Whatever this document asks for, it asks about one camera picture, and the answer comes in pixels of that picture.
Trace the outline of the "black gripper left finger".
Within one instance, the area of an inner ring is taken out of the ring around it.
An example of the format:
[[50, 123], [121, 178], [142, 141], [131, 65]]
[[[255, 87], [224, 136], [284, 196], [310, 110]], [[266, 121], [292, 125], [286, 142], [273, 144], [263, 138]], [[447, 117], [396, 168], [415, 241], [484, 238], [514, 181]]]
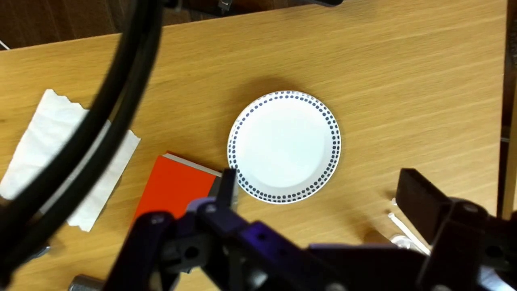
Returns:
[[221, 175], [219, 188], [216, 193], [216, 204], [219, 207], [231, 209], [237, 194], [237, 172], [234, 168], [226, 168]]

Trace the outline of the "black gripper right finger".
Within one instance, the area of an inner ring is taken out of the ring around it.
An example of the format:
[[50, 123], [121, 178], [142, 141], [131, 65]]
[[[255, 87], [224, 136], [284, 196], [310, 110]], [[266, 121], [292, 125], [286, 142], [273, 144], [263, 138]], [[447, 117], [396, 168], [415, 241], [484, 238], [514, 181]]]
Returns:
[[451, 209], [451, 199], [415, 168], [400, 170], [396, 204], [428, 244]]

